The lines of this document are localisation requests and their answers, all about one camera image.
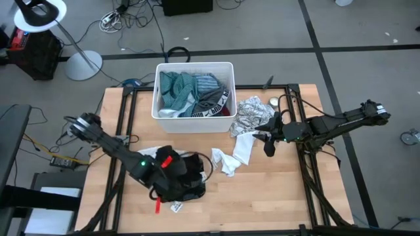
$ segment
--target red object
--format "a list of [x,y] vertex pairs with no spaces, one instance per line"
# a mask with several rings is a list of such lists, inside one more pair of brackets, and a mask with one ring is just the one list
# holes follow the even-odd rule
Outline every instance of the red object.
[[226,106],[224,106],[220,112],[223,116],[230,116],[230,111]]
[[162,163],[161,167],[162,168],[166,168],[167,166],[169,166],[169,164],[172,162],[172,157],[168,156],[168,158],[166,158],[166,160]]
[[12,40],[11,49],[19,49],[21,47],[24,32],[21,29],[17,29]]
[[157,197],[156,199],[156,208],[155,208],[155,214],[160,213],[160,197]]

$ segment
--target lamp base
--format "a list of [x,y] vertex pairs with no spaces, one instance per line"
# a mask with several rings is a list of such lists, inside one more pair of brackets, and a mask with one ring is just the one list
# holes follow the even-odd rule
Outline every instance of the lamp base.
[[102,67],[102,57],[99,53],[85,50],[83,51],[89,59],[92,67],[86,63],[80,53],[76,53],[66,62],[66,75],[74,81],[84,81],[90,79],[99,72]]

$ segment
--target laundry basket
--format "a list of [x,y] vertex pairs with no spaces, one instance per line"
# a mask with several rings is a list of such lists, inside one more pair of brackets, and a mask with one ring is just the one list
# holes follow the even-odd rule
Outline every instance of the laundry basket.
[[[160,93],[160,72],[212,73],[221,83],[230,89],[226,107],[230,116],[224,117],[159,117],[163,107]],[[153,92],[152,117],[167,133],[215,133],[228,132],[236,116],[236,93],[234,67],[230,62],[196,62],[159,64],[156,68],[155,87]]]

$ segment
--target striped clothing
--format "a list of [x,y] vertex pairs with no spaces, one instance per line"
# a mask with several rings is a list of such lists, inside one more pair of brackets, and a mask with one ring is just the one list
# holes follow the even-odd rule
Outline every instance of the striped clothing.
[[211,73],[204,75],[193,75],[193,77],[196,78],[197,91],[199,93],[208,92],[220,87],[219,81]]

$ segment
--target white lamp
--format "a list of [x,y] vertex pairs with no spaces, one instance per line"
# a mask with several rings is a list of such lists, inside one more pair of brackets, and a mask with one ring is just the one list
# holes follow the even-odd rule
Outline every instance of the white lamp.
[[76,45],[73,38],[68,34],[68,32],[59,24],[59,22],[64,18],[67,12],[67,6],[62,0],[47,0],[49,3],[53,4],[58,8],[58,16],[56,19],[49,24],[44,26],[31,26],[26,21],[22,14],[22,11],[18,9],[14,15],[14,24],[17,28],[30,32],[37,33],[51,29],[53,26],[58,26],[58,28],[63,32],[67,39],[71,42],[78,53],[74,54],[66,62],[66,75],[75,81],[83,81],[90,79],[92,76],[96,75],[99,69],[102,67],[102,57],[99,53],[91,50],[80,50]]

